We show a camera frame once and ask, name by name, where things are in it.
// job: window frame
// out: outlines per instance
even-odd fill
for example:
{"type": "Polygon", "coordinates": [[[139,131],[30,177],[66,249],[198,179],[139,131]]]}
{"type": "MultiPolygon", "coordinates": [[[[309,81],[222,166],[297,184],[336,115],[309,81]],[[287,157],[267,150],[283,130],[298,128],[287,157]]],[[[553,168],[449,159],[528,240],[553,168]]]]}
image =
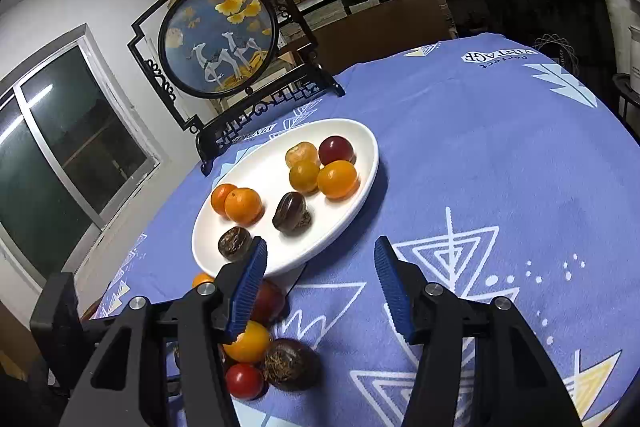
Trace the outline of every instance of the window frame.
{"type": "MultiPolygon", "coordinates": [[[[136,122],[136,119],[126,107],[121,97],[114,89],[116,83],[113,73],[102,57],[97,44],[92,37],[87,24],[78,26],[77,28],[63,34],[59,38],[53,40],[49,44],[40,48],[33,55],[22,61],[11,73],[0,80],[0,109],[8,103],[11,98],[16,99],[18,107],[24,121],[27,124],[36,145],[49,164],[53,173],[60,180],[66,191],[74,198],[76,203],[91,219],[92,224],[85,231],[76,247],[69,254],[63,271],[76,272],[87,258],[90,250],[108,227],[109,223],[116,216],[118,211],[126,204],[126,201],[135,193],[138,186],[160,165],[160,155],[152,146],[150,140],[142,130],[142,127],[136,122]],[[31,110],[27,105],[24,94],[22,93],[22,85],[27,82],[34,74],[45,68],[61,55],[69,50],[78,47],[89,68],[94,80],[110,104],[116,117],[127,130],[137,146],[146,156],[146,160],[142,165],[130,176],[121,188],[113,195],[105,208],[98,213],[91,204],[89,204],[79,189],[73,184],[71,179],[64,171],[62,165],[53,155],[49,145],[46,143],[39,127],[37,126],[31,110]]],[[[33,280],[33,282],[42,288],[45,278],[31,264],[27,257],[20,251],[15,241],[11,238],[8,231],[0,222],[0,243],[4,245],[7,251],[14,259],[14,264],[20,266],[33,280]]]]}

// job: chestnut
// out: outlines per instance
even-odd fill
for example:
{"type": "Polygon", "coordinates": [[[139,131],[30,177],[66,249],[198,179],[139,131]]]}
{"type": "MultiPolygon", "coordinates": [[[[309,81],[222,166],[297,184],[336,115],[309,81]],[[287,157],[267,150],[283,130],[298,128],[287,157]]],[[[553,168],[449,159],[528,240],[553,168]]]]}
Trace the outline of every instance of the chestnut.
{"type": "Polygon", "coordinates": [[[220,236],[218,250],[222,257],[229,261],[242,259],[249,250],[251,244],[251,234],[242,227],[233,227],[220,236]]]}
{"type": "Polygon", "coordinates": [[[306,344],[276,339],[264,354],[262,374],[281,391],[304,391],[319,382],[322,365],[318,354],[306,344]]]}
{"type": "Polygon", "coordinates": [[[311,223],[311,214],[306,209],[305,198],[299,192],[287,192],[271,220],[276,230],[283,233],[291,233],[306,227],[311,223]]]}

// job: window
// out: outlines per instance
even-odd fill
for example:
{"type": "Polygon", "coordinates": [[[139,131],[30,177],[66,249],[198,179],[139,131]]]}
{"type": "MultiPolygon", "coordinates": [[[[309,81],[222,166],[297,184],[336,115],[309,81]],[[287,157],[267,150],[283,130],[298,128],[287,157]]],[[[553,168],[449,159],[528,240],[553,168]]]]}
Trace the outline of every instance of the window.
{"type": "Polygon", "coordinates": [[[65,34],[0,82],[0,239],[40,285],[80,266],[157,164],[108,100],[86,32],[65,34]]]}

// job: metal screw head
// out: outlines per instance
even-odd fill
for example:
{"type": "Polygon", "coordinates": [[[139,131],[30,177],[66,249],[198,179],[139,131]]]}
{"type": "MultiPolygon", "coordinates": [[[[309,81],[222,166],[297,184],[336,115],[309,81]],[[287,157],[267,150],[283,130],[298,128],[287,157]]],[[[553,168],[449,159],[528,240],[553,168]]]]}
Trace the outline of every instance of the metal screw head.
{"type": "Polygon", "coordinates": [[[494,301],[495,307],[502,311],[507,311],[511,308],[511,301],[507,297],[498,297],[494,301]]]}
{"type": "Polygon", "coordinates": [[[212,282],[204,282],[198,286],[200,295],[211,295],[214,291],[216,291],[216,285],[212,282]]]}
{"type": "Polygon", "coordinates": [[[142,296],[133,297],[129,301],[129,308],[132,310],[139,310],[140,308],[144,308],[146,306],[146,299],[142,296]]]}
{"type": "Polygon", "coordinates": [[[424,292],[427,293],[427,295],[437,297],[438,295],[442,295],[444,289],[438,283],[430,282],[427,286],[424,287],[424,292]]]}

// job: yellow triangle pattern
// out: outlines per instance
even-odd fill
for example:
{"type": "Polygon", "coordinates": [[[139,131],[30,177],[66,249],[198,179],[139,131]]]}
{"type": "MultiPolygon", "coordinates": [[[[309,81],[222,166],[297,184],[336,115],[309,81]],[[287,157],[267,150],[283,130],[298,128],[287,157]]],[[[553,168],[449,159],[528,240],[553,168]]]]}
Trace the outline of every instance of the yellow triangle pattern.
{"type": "Polygon", "coordinates": [[[594,414],[588,420],[582,422],[582,427],[600,427],[600,424],[604,422],[605,418],[609,416],[609,413],[613,411],[613,408],[617,405],[617,402],[612,403],[604,411],[594,414]]]}
{"type": "Polygon", "coordinates": [[[580,374],[576,376],[574,404],[580,419],[583,419],[587,414],[587,411],[593,405],[600,390],[607,382],[607,378],[609,378],[611,371],[613,371],[620,353],[622,353],[622,351],[611,355],[608,359],[593,365],[586,371],[581,371],[580,374]]]}

